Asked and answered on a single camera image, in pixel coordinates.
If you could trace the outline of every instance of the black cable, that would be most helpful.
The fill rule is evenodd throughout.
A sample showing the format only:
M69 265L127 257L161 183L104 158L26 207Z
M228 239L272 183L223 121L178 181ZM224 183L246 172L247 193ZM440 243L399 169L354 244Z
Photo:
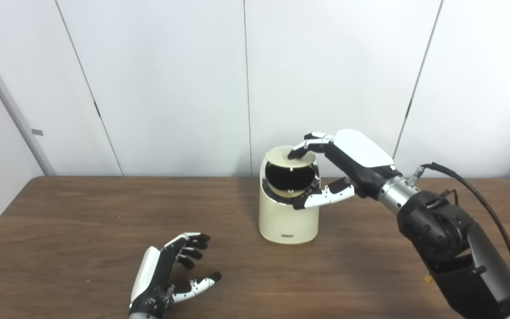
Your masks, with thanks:
M505 241L506 248L509 251L509 255L510 255L510 238L509 238L509 235L506 233L506 230L505 230L504 226L502 225L501 221L499 220L499 217L497 216L496 212L493 210L493 208L491 208L491 206L487 202L487 200L485 200L485 198L483 198L483 196L475 189L475 187L473 187L463 177L459 176L459 174L457 174L457 172L455 172L455 171L453 171L451 169L448 169L447 167L442 166L442 165L440 165L438 163L433 162L431 164L423 164L421 166L425 167L427 169L439 171L439 172L441 172L443 174L446 174L446 175L448 175L450 177L453 177L453 178L457 179L460 183L462 183L468 190L470 190L470 192L473 195L475 195L475 197L479 200L479 202L481 202L483 207L485 207L485 209L488 211L488 213L491 216L491 218L493 218L493 221L497 225L497 228L499 229L499 232L501 232L501 236L503 237L503 240Z

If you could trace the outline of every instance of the black fingertip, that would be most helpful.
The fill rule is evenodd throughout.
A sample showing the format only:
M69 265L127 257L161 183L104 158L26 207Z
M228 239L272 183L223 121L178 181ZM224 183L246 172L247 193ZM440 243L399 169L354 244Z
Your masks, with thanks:
M178 258L178 262L181 263L182 266L184 266L188 269L194 268L194 262L188 258L180 257L180 258Z
M303 210L305 204L306 198L297 198L292 201L292 208L294 208L294 210Z
M290 160L293 160L295 158L298 158L298 153L296 150L292 150L290 151L289 155L287 155L287 158L289 158Z
M197 238L198 241L204 241L204 242L208 242L208 241L210 241L210 239L211 239L210 236L208 236L206 234L202 234L202 233L200 235L198 235L198 238Z
M184 249L184 250L182 250L181 253L182 253L182 255L190 256L196 260L200 260L200 259L202 259L202 257L204 257L204 255L202 255L202 253L196 249L190 249L190 250Z
M221 273L219 271L216 271L214 274L209 275L208 278L215 282L218 282L221 280Z
M206 249L206 248L208 248L208 243L204 242L204 241L196 241L196 242L193 241L193 242L188 243L188 246L196 247L198 249Z

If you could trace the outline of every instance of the panel seam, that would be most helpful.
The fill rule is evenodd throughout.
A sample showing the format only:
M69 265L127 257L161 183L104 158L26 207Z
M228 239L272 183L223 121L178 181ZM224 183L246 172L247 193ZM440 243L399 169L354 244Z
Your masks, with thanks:
M62 9L60 8L60 4L58 4L58 0L54 0L54 3L56 4L56 8L58 9L58 12L60 14L60 19L62 20L62 24L64 25L64 28L66 29L66 33L68 34L68 39L70 41L70 44L72 45L72 49L74 51L74 54L76 55L76 60L78 62L78 65L80 66L81 74L84 76L84 81L85 81L85 84L88 87L89 94L92 97L93 105L96 108L97 115L100 118L101 126L104 128L105 135L106 135L106 137L108 139L108 142L109 142L109 147L111 147L112 152L113 152L113 157L115 157L115 160L117 162L117 167L119 167L119 172L121 172L121 176L125 176L125 174L123 173L123 169L121 169L121 164L119 163L119 158L117 158L117 153L115 152L115 148L113 147L113 143L112 143L111 137L109 137L108 129L107 129L107 127L105 127L104 118L101 116L100 110L97 107L96 99L93 96L92 87L91 87L91 85L89 85L88 77L86 76L84 67L81 64L80 56L78 55L76 46L74 45L74 41L73 41L72 36L70 34L70 30L69 30L68 26L66 25L66 20L64 19L64 15L62 14Z
M433 36L434 36L434 30L436 29L436 26L438 24L438 18L440 17L440 12L442 10L443 4L444 4L444 0L440 0L440 6L438 7L438 12L436 13L436 18L434 19L433 28L432 28L432 30L430 32L430 37L429 37L429 41L428 41L428 43L426 45L425 54L422 57L421 67L418 69L417 80L414 83L413 93L410 96L409 105L406 108L405 119L403 119L403 122L402 122L401 131L399 132L398 139L397 139L397 145L395 145L395 150L393 152L393 160L395 159L395 156L397 155L397 150L398 150L399 144L401 143L402 134L405 131L406 121L409 118L410 109L411 109L411 107L413 105L414 95L417 92L417 87L418 87L418 83L419 83L419 80L420 80L421 75L422 75L422 70L425 67L426 57L428 56L428 53L429 53L430 44L432 43L432 39L433 39Z
M247 121L249 123L249 167L253 177L253 142L251 140L251 102L249 101L249 62L247 62L247 14L245 14L245 0L243 0L243 31L245 34L245 76L247 78Z

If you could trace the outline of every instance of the robot finger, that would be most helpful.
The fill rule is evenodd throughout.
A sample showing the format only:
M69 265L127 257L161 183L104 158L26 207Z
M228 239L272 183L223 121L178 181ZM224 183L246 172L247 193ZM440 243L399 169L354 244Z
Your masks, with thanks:
M305 140L326 139L326 140L333 141L334 136L332 136L330 134L326 134L326 133L312 132L312 133L308 133L308 134L304 135L304 139Z
M329 139L305 140L303 143L293 147L287 157L290 160L302 158L306 155L306 153L308 153L308 151L313 151L314 153L325 153L332 143L333 142Z
M188 236L190 241L201 241L208 242L210 241L210 236L202 233L184 233L184 235Z
M199 252L198 250L196 250L192 247L182 248L182 250L180 251L180 254L184 255L184 256L190 256L196 260L200 260L200 259L202 259L202 257L204 257L204 255L202 255L201 252Z
M340 178L326 185L323 190L315 190L300 196L292 203L295 210L322 206L340 202L355 195L355 189L349 178Z
M186 267L188 269L194 268L194 262L190 258L188 258L188 256L178 254L178 256L176 256L176 261L178 261L179 263L181 263L184 267Z
M208 243L204 241L189 241L186 243L186 247L204 250L208 248Z
M174 287L174 292L172 294L172 299L174 299L174 303L179 303L180 301L184 301L186 299L190 299L203 293L208 288L215 285L221 279L221 273L216 271L215 273L201 278L201 279L193 279L188 283L176 285Z

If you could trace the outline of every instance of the robotic hand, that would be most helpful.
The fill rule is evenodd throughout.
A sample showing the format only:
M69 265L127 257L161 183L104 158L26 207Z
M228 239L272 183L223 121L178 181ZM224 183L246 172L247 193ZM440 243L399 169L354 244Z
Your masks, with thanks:
M350 179L302 194L293 204L295 209L337 202L354 194L382 202L396 214L399 231L412 242L452 309L466 319L510 319L510 270L481 226L457 204L448 202L450 192L437 194L415 186L428 167L457 178L486 204L467 181L436 163L422 165L405 179L388 154L352 129L334 136L310 133L304 139L292 149L290 159L308 151L324 153ZM499 222L498 226L510 247Z
M213 286L221 279L219 271L182 285L168 285L174 262L193 268L194 259L201 259L196 249L208 248L210 236L202 233L183 233L166 243L161 250L149 247L143 257L131 292L129 319L162 319L172 303L190 299Z

